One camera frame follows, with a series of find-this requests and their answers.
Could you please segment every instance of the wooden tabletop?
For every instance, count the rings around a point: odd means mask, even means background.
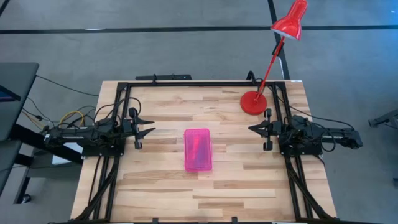
[[[114,103],[117,83],[103,82],[97,108]],[[286,87],[290,105],[309,113],[303,83],[286,81]],[[294,220],[285,162],[276,137],[272,138],[274,149],[264,152],[264,138],[248,130],[248,126],[264,120],[263,115],[250,116],[239,105],[240,97],[249,90],[256,88],[132,88],[131,96],[142,103],[140,117],[155,121],[141,129],[156,130],[146,136],[140,151],[134,148],[134,138],[127,139],[111,221],[151,222],[156,217],[160,222],[230,222],[231,217],[242,222]],[[264,95],[273,112],[271,119],[276,120],[272,92],[265,88]],[[129,106],[138,107],[134,100]],[[101,110],[98,119],[111,109]],[[191,128],[210,130],[210,172],[184,170],[183,132]],[[97,159],[84,161],[71,218],[87,206]],[[309,191],[327,213],[335,216],[323,164],[314,156],[302,156],[302,160]],[[297,192],[304,217],[302,194]],[[104,217],[107,196],[103,198],[100,218]]]

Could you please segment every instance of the pink plastic container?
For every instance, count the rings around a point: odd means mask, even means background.
[[[185,130],[184,143],[186,171],[209,171],[213,168],[209,129]]]

